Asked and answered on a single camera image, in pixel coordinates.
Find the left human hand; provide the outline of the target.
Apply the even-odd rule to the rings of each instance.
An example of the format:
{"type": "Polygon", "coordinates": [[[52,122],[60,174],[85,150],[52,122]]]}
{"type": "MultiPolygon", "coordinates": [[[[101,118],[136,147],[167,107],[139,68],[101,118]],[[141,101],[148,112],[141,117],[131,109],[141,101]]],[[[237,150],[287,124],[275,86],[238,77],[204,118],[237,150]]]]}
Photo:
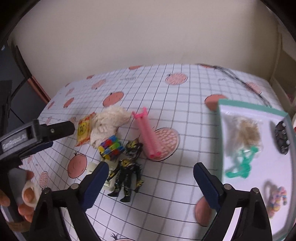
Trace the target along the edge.
{"type": "Polygon", "coordinates": [[[31,181],[34,178],[32,171],[12,169],[9,172],[10,187],[16,191],[16,204],[18,213],[28,222],[32,223],[35,207],[39,199],[38,189],[31,181]]]}

